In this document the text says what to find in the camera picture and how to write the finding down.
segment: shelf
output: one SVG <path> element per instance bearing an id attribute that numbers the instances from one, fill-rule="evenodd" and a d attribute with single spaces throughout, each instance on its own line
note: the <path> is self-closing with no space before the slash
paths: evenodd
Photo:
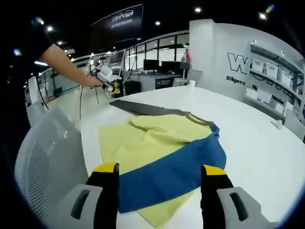
<path id="1" fill-rule="evenodd" d="M 282 86 L 282 87 L 285 88 L 287 91 L 289 91 L 291 94 L 293 94 L 293 95 L 294 95 L 295 97 L 297 97 L 299 100 L 302 100 L 301 95 L 298 95 L 294 90 L 292 90 L 291 88 L 289 88 L 289 87 L 287 87 L 286 85 L 282 84 L 279 80 L 277 80 L 277 79 L 275 79 L 275 78 L 273 78 L 273 77 L 271 77 L 271 76 L 269 76 L 269 75 L 266 75 L 265 73 L 261 73 L 261 72 L 255 70 L 255 69 L 252 69 L 252 68 L 250 68 L 250 72 L 251 72 L 251 73 L 254 73 L 254 74 L 257 74 L 257 75 L 259 75 L 259 76 L 261 76 L 261 77 L 264 77 L 264 78 L 266 78 L 266 79 L 268 79 L 268 80 L 271 80 L 271 81 L 275 82 L 276 84 Z"/>
<path id="2" fill-rule="evenodd" d="M 264 57 L 267 57 L 268 59 L 271 59 L 271 60 L 279 63 L 283 67 L 286 67 L 295 73 L 302 74 L 303 76 L 301 76 L 301 78 L 304 78 L 304 70 L 301 67 L 299 67 L 298 65 L 296 65 L 295 63 L 289 62 L 283 56 L 279 56 L 279 55 L 275 54 L 274 52 L 269 51 L 266 48 L 260 47 L 259 45 L 253 44 L 253 43 L 251 43 L 251 52 L 254 52 L 254 53 L 257 53 Z"/>
<path id="3" fill-rule="evenodd" d="M 247 104 L 250 105 L 250 106 L 253 106 L 253 104 L 256 104 L 260 107 L 263 107 L 267 112 L 264 112 L 264 111 L 262 111 L 262 112 L 264 112 L 267 115 L 273 117 L 274 119 L 285 120 L 285 116 L 283 114 L 277 112 L 275 109 L 273 109 L 268 104 L 265 104 L 264 102 L 262 102 L 260 100 L 253 99 L 249 96 L 245 96 L 244 99 L 247 100 Z"/>

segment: white floor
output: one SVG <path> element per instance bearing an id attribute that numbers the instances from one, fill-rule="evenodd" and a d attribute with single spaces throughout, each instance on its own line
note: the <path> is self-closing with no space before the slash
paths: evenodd
<path id="1" fill-rule="evenodd" d="M 103 93 L 102 88 L 96 88 L 98 100 L 96 97 L 95 89 L 84 87 L 81 96 L 81 87 L 76 87 L 64 92 L 61 97 L 58 97 L 50 101 L 47 105 L 49 108 L 58 106 L 67 118 L 80 129 L 80 96 L 81 96 L 81 115 L 85 115 L 90 112 L 96 106 L 103 106 L 113 100 L 110 97 L 108 91 L 105 91 L 106 96 Z"/>

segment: yellow and blue cloth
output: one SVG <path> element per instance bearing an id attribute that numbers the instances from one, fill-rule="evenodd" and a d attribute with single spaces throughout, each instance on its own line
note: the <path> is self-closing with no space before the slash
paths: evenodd
<path id="1" fill-rule="evenodd" d="M 218 127 L 193 115 L 137 116 L 99 128 L 104 163 L 120 164 L 121 213 L 165 224 L 200 186 L 203 164 L 224 168 Z"/>

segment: white cup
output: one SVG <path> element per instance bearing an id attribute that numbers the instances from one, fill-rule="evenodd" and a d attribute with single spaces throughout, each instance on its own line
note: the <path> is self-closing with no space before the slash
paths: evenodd
<path id="1" fill-rule="evenodd" d="M 195 87 L 196 81 L 195 81 L 195 80 L 190 80 L 189 85 L 190 85 L 191 87 Z"/>

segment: white table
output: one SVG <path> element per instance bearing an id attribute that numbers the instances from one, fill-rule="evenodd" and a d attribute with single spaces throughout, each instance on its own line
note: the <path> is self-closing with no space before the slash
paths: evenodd
<path id="1" fill-rule="evenodd" d="M 219 142 L 227 163 L 225 171 L 235 187 L 242 187 L 262 206 L 271 222 L 280 222 L 305 182 L 305 145 L 290 130 L 278 130 L 272 118 L 234 99 L 189 86 L 165 88 L 121 98 L 126 101 L 191 111 L 220 128 Z M 88 174 L 102 164 L 98 127 L 125 122 L 132 115 L 110 105 L 97 106 L 81 120 Z M 203 228 L 201 193 L 178 210 L 165 228 Z M 117 228 L 153 228 L 137 212 L 118 214 Z"/>

